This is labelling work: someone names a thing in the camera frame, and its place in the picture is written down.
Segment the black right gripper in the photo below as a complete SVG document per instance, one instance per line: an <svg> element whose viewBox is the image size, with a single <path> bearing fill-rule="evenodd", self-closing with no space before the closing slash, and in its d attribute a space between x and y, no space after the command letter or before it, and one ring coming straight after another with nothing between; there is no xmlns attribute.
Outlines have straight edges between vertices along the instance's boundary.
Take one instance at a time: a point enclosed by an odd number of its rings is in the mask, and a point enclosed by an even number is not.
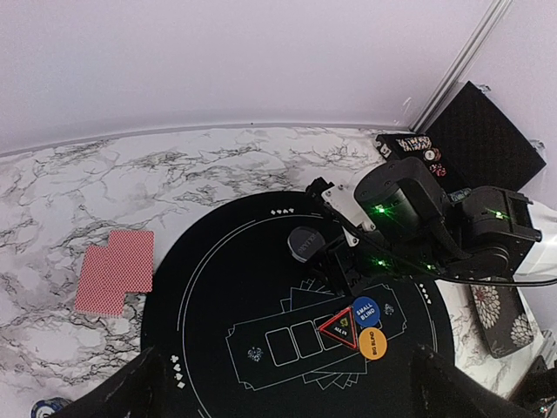
<svg viewBox="0 0 557 418"><path fill-rule="evenodd" d="M353 190L317 178L305 194L342 228L336 239L314 240L305 256L314 277L340 296L379 280L474 285L500 277L513 287L542 241L523 194L481 186L453 201L417 158L379 165Z"/></svg>

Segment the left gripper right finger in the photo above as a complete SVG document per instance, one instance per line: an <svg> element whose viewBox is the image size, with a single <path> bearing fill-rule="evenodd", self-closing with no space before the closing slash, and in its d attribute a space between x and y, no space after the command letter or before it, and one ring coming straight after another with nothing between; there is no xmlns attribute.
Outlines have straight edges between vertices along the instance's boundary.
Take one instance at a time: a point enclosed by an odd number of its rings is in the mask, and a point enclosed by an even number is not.
<svg viewBox="0 0 557 418"><path fill-rule="evenodd" d="M523 408L483 388L427 346L413 352L416 417L521 417Z"/></svg>

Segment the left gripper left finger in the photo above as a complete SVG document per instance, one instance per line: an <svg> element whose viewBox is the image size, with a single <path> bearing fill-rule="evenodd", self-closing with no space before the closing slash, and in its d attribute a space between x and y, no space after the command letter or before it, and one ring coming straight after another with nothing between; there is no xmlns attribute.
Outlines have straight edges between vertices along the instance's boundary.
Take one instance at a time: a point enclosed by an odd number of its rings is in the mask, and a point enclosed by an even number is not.
<svg viewBox="0 0 557 418"><path fill-rule="evenodd" d="M65 408L66 417L161 417L162 358L145 349L112 377Z"/></svg>

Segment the orange big blind button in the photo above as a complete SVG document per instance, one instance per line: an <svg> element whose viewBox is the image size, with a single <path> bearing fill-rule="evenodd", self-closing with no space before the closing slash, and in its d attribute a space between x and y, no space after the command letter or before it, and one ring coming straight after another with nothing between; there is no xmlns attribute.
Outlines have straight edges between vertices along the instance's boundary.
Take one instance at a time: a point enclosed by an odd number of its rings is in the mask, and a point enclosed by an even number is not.
<svg viewBox="0 0 557 418"><path fill-rule="evenodd" d="M387 347L385 334L376 327L367 327L359 335L359 351L370 361L384 357Z"/></svg>

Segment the blue small blind button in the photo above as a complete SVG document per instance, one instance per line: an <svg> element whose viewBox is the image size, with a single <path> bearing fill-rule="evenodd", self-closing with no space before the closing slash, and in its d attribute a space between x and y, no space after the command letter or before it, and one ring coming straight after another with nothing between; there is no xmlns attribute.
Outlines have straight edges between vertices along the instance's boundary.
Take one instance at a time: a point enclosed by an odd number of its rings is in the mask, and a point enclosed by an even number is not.
<svg viewBox="0 0 557 418"><path fill-rule="evenodd" d="M361 327L375 327L379 324L380 309L375 300L360 296L352 303L352 310L355 321Z"/></svg>

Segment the black dealer button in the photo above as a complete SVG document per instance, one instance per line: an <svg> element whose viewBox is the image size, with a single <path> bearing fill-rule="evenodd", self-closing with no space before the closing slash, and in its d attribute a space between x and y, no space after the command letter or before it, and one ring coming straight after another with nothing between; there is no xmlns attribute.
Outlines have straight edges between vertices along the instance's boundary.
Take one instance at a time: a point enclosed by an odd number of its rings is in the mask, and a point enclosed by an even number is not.
<svg viewBox="0 0 557 418"><path fill-rule="evenodd" d="M294 228L287 238L292 257L301 263L306 263L325 244L325 238L319 231L305 226Z"/></svg>

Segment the red triangle all-in marker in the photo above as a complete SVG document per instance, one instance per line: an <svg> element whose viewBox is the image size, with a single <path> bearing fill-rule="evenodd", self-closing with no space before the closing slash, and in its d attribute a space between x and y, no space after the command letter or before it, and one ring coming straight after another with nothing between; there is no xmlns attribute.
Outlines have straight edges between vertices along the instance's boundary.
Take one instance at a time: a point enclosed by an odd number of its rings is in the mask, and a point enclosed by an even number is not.
<svg viewBox="0 0 557 418"><path fill-rule="evenodd" d="M358 348L358 336L352 307L346 307L318 327L319 332L352 350Z"/></svg>

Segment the blue poker chip stack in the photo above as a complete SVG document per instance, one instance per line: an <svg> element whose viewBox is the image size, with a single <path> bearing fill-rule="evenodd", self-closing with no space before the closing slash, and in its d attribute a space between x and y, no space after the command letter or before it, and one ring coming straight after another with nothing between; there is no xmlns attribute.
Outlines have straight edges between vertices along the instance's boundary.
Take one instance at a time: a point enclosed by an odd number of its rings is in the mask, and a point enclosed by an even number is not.
<svg viewBox="0 0 557 418"><path fill-rule="evenodd" d="M37 401L30 411L31 418L47 418L71 404L63 397L53 397Z"/></svg>

